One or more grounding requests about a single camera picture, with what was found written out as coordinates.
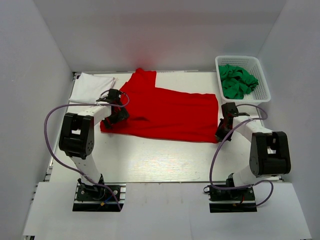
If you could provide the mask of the red t shirt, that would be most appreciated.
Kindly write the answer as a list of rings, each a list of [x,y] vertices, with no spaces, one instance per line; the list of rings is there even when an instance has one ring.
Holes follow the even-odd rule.
[[[138,68],[121,88],[129,117],[100,122],[102,133],[142,138],[213,143],[219,105],[215,94],[187,93],[156,87],[157,73]]]

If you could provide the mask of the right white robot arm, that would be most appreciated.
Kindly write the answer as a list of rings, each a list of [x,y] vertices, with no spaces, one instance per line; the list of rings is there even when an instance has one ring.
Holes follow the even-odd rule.
[[[222,118],[215,133],[219,145],[213,156],[210,170],[210,185],[236,200],[243,195],[244,189],[256,186],[270,177],[286,175],[291,171],[291,159],[288,136],[283,131],[273,131],[262,126],[258,121],[268,118],[252,118],[246,112],[239,112],[235,102],[227,102],[221,106]],[[226,186],[213,183],[212,175],[216,158],[225,142],[231,141],[234,132],[240,133],[250,142],[248,165],[234,172],[226,180]]]

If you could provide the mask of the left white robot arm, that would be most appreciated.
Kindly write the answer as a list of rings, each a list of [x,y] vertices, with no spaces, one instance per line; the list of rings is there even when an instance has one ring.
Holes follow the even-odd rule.
[[[96,103],[84,103],[86,108],[79,113],[66,113],[59,138],[59,149],[63,151],[80,171],[79,184],[88,190],[90,196],[99,200],[105,196],[106,187],[102,174],[93,159],[95,126],[102,123],[107,129],[129,118],[121,97],[127,94],[110,89],[103,92]]]

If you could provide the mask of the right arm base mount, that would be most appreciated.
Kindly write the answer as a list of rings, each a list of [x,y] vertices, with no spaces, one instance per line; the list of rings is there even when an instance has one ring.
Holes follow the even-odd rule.
[[[219,190],[207,185],[203,192],[208,195],[210,213],[257,212],[253,188]]]

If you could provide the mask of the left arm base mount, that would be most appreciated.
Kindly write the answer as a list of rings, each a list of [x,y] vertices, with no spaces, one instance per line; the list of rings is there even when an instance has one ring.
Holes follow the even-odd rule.
[[[120,208],[124,206],[126,195],[126,184],[109,184],[108,187],[112,193],[103,187],[98,187],[96,191],[88,190],[84,185],[77,184],[74,201],[73,212],[97,212],[97,213],[119,213]]]

